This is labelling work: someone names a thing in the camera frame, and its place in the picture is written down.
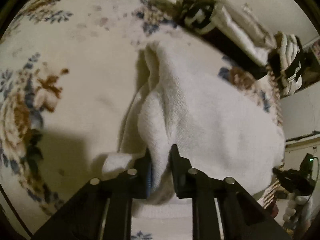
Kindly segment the white gloved right hand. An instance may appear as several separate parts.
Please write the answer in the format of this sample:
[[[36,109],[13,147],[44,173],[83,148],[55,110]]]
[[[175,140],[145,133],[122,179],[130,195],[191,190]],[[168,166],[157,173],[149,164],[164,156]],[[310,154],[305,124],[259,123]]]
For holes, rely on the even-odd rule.
[[[294,215],[301,215],[302,221],[307,221],[310,218],[312,208],[312,196],[298,196],[295,193],[289,193],[289,201],[283,215],[283,221],[289,222]]]

